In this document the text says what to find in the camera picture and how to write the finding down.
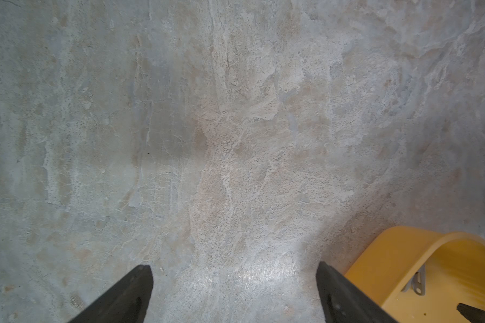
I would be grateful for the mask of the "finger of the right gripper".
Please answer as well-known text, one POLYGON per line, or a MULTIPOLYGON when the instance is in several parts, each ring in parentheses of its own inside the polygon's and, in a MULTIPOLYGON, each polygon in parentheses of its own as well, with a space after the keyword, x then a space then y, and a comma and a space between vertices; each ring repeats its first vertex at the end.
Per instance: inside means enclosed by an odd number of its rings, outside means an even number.
POLYGON ((485 323, 485 311, 466 304, 458 304, 457 311, 471 323, 485 323))

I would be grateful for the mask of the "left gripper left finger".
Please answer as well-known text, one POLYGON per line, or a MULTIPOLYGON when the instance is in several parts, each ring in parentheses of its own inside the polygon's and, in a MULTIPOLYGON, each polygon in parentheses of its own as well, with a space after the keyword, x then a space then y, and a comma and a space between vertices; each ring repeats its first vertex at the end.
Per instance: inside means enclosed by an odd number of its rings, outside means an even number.
POLYGON ((138 265, 70 320, 70 323, 143 323, 153 286, 151 267, 138 265))

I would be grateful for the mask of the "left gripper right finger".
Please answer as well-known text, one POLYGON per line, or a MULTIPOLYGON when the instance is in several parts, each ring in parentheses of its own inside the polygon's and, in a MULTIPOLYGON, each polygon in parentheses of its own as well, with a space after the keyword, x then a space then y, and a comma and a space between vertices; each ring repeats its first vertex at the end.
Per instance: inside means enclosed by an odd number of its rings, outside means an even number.
POLYGON ((326 322, 395 322, 345 276, 321 261, 316 283, 326 322))

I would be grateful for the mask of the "yellow plastic storage box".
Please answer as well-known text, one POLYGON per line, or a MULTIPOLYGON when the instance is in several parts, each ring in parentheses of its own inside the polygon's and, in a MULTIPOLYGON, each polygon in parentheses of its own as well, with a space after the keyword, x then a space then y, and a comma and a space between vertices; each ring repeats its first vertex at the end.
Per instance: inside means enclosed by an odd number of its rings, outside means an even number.
POLYGON ((382 232, 345 277, 398 322, 466 322, 466 304, 485 311, 485 240, 397 226, 382 232), (421 266, 426 294, 401 290, 421 266))

